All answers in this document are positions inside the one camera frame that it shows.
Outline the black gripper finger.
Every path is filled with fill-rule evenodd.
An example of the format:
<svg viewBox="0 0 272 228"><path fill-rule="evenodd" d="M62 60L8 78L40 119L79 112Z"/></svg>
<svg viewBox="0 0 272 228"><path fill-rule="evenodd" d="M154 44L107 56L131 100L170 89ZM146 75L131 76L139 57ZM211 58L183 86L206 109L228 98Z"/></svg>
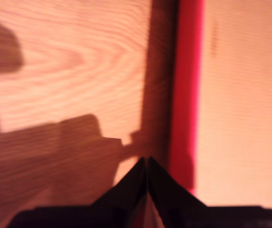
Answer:
<svg viewBox="0 0 272 228"><path fill-rule="evenodd" d="M146 192L146 160L141 158L117 185L91 205L91 227L142 227Z"/></svg>
<svg viewBox="0 0 272 228"><path fill-rule="evenodd" d="M147 160L148 191L166 228L183 228L182 213L205 210L205 204L179 185L153 158Z"/></svg>

